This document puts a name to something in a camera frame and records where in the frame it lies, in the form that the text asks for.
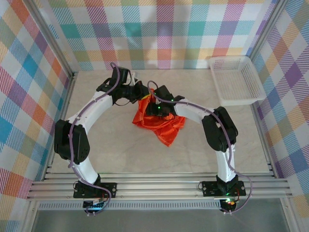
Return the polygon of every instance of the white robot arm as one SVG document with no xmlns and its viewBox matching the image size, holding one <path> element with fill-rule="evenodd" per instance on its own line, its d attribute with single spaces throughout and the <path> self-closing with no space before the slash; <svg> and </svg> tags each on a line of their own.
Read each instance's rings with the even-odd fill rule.
<svg viewBox="0 0 309 232">
<path fill-rule="evenodd" d="M 85 185 L 84 182 L 87 182 L 92 186 L 101 186 L 106 188 L 106 185 L 103 185 L 104 183 L 101 183 L 100 176 L 94 170 L 88 157 L 90 146 L 87 134 L 89 133 L 91 127 L 96 122 L 96 120 L 107 109 L 112 107 L 120 98 L 127 98 L 130 102 L 134 103 L 137 100 L 141 100 L 145 96 L 149 95 L 148 88 L 143 86 L 141 81 L 135 82 L 135 80 L 133 80 L 133 83 L 131 85 L 125 85 L 124 83 L 126 82 L 128 69 L 119 69 L 121 73 L 121 81 L 119 85 L 117 85 L 117 87 L 113 89 L 113 91 L 106 95 L 108 90 L 111 89 L 111 86 L 113 86 L 115 83 L 115 69 L 112 74 L 112 78 L 109 78 L 107 80 L 109 81 L 109 84 L 107 84 L 107 81 L 105 81 L 97 88 L 97 91 L 95 92 L 93 98 L 89 101 L 93 102 L 90 107 L 86 107 L 86 109 L 84 107 L 75 115 L 70 117 L 67 121 L 59 120 L 56 123 L 54 144 L 55 152 L 58 153 L 64 160 L 72 161 L 73 168 L 80 178 L 80 185 Z M 228 192 L 232 190 L 233 186 L 235 186 L 238 182 L 238 176 L 230 168 L 234 168 L 234 151 L 238 131 L 233 121 L 229 117 L 227 111 L 223 107 L 219 107 L 217 109 L 208 108 L 209 112 L 206 112 L 186 103 L 177 103 L 189 102 L 189 100 L 182 96 L 177 96 L 174 98 L 165 86 L 157 88 L 154 92 L 156 96 L 159 96 L 161 99 L 175 101 L 175 103 L 166 103 L 160 101 L 150 103 L 147 106 L 146 114 L 154 116 L 167 116 L 172 113 L 176 116 L 183 116 L 185 118 L 193 120 L 203 126 L 207 142 L 215 150 L 218 162 L 218 174 L 216 176 L 217 181 L 214 188 L 217 188 L 215 190 L 220 190 L 219 194 L 221 194 L 221 196 L 227 195 Z M 232 145 L 231 156 L 229 154 L 229 149 L 227 145 L 228 142 L 226 141 L 222 128 L 217 124 L 216 119 L 213 117 L 213 115 L 210 114 L 210 112 L 214 113 L 221 120 L 222 125 L 224 125 L 224 128 L 227 131 L 228 138 Z M 69 146 L 68 135 L 71 125 L 74 121 L 76 121 L 72 132 L 74 155 L 73 159 L 71 160 L 71 150 Z M 87 192 L 86 194 L 82 194 L 82 198 L 102 197 L 102 191 L 100 189 L 98 190 L 89 186 L 87 186 L 86 188 L 88 188 Z"/>
</svg>

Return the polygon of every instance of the red fabric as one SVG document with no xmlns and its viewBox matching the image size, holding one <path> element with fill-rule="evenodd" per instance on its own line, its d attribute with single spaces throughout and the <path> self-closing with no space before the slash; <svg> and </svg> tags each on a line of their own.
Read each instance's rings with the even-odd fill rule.
<svg viewBox="0 0 309 232">
<path fill-rule="evenodd" d="M 179 129 L 182 129 L 184 126 L 185 117 L 172 114 L 169 114 L 167 117 L 148 116 L 146 115 L 146 108 L 150 101 L 155 102 L 155 98 L 152 95 L 139 101 L 139 109 L 132 123 L 138 127 L 152 130 L 162 143 L 166 146 L 171 146 Z"/>
</svg>

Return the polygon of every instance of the plaid wall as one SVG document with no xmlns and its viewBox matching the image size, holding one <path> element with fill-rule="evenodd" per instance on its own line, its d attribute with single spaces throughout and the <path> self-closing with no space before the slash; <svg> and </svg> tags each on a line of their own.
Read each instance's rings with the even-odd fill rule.
<svg viewBox="0 0 309 232">
<path fill-rule="evenodd" d="M 207 68 L 212 56 L 249 54 L 276 0 L 48 2 L 71 50 L 57 39 L 65 54 L 82 70 L 97 70 L 111 61 L 130 69 Z"/>
<path fill-rule="evenodd" d="M 258 112 L 270 152 L 309 230 L 308 0 L 288 2 L 255 66 L 267 94 Z"/>
<path fill-rule="evenodd" d="M 21 0 L 0 0 L 0 231 L 16 231 L 69 79 Z"/>
</svg>

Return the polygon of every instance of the black mounting plate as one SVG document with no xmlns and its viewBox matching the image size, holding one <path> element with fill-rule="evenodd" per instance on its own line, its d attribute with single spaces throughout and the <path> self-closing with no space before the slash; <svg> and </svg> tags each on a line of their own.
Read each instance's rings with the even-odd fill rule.
<svg viewBox="0 0 309 232">
<path fill-rule="evenodd" d="M 236 209 L 237 203 L 235 204 L 228 204 L 225 200 L 220 200 L 220 211 L 222 212 L 233 212 Z"/>
<path fill-rule="evenodd" d="M 228 192 L 227 194 L 223 194 L 221 190 L 218 188 L 217 181 L 202 181 L 199 184 L 199 188 L 203 191 L 204 197 L 220 197 L 220 196 L 229 196 L 229 197 L 237 197 L 239 191 L 240 196 L 246 196 L 246 189 L 243 181 L 238 181 Z"/>
<path fill-rule="evenodd" d="M 108 189 L 111 194 L 112 198 L 116 197 L 116 192 L 117 192 L 117 183 L 96 183 L 96 186 L 100 186 L 103 188 Z M 109 195 L 106 191 L 101 190 L 99 188 L 94 188 L 91 186 L 88 186 L 80 181 L 76 182 L 74 185 L 74 194 L 73 198 L 108 198 Z"/>
</svg>

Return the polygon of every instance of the white mesh basket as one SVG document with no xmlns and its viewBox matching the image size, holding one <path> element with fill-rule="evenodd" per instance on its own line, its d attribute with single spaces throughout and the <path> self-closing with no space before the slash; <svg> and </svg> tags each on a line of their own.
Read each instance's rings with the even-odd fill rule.
<svg viewBox="0 0 309 232">
<path fill-rule="evenodd" d="M 212 57 L 209 64 L 222 106 L 248 105 L 266 98 L 257 71 L 248 57 Z"/>
</svg>

